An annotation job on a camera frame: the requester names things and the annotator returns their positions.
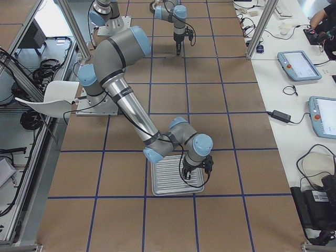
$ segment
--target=keyboard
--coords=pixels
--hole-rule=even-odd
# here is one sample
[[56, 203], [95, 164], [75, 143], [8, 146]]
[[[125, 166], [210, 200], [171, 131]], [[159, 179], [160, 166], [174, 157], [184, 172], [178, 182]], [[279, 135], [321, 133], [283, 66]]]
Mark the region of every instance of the keyboard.
[[274, 9], [274, 13], [276, 14], [276, 16], [279, 19], [293, 18], [293, 14], [285, 6], [285, 4], [282, 2], [282, 0], [278, 1], [278, 4], [277, 4], [277, 6]]

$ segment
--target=white chair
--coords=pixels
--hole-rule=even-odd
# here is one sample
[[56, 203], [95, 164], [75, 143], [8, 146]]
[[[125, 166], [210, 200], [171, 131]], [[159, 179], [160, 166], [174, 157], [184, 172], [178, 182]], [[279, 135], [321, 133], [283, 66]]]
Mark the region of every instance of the white chair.
[[25, 101], [20, 98], [15, 100], [27, 104], [35, 111], [54, 118], [63, 118], [65, 112], [71, 111], [71, 103], [74, 100], [79, 82], [55, 80], [48, 84], [43, 102]]

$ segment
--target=metal tray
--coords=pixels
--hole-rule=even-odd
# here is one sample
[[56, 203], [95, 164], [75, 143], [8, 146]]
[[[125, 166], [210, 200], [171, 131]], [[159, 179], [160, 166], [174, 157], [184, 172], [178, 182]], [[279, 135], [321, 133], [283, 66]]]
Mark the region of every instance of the metal tray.
[[[181, 155], [166, 156], [157, 164], [152, 164], [152, 190], [155, 196], [176, 195], [185, 193], [199, 193], [204, 186], [193, 188], [185, 184], [179, 174], [179, 162]], [[191, 173], [188, 184], [200, 186], [204, 183], [201, 169]]]

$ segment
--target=person's arm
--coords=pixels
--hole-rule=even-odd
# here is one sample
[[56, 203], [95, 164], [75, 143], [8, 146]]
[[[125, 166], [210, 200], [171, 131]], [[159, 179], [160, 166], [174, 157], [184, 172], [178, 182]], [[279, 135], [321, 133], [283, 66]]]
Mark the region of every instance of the person's arm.
[[324, 9], [320, 10], [319, 12], [317, 12], [310, 20], [310, 25], [311, 28], [315, 29], [316, 26], [324, 19], [326, 19], [328, 16], [325, 12]]

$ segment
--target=tablet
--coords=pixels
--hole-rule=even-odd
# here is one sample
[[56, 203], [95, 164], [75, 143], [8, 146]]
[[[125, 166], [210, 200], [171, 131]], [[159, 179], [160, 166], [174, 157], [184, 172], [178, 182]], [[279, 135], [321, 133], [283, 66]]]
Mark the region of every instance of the tablet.
[[312, 96], [308, 106], [316, 134], [322, 138], [336, 139], [336, 99]]
[[286, 74], [294, 81], [319, 80], [322, 78], [304, 51], [283, 51], [278, 60]]

